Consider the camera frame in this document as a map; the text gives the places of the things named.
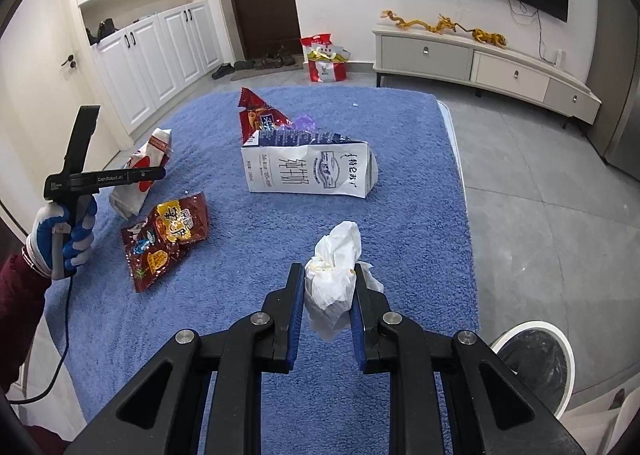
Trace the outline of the left dark red forearm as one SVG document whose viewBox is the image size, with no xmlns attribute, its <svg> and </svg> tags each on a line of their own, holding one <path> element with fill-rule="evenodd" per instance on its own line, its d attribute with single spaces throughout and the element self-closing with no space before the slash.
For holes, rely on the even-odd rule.
<svg viewBox="0 0 640 455">
<path fill-rule="evenodd" d="M 8 392 L 17 382 L 44 309 L 51 280 L 32 265 L 26 249 L 6 260 L 0 279 L 0 383 Z"/>
</svg>

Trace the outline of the left gloved hand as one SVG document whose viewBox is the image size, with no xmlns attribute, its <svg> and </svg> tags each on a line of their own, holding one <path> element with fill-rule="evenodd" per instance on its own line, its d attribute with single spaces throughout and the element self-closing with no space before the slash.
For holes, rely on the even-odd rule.
<svg viewBox="0 0 640 455">
<path fill-rule="evenodd" d="M 44 205 L 27 235 L 23 257 L 38 274 L 51 281 L 65 279 L 84 265 L 92 253 L 96 201 L 89 195 L 76 217 L 60 204 Z"/>
</svg>

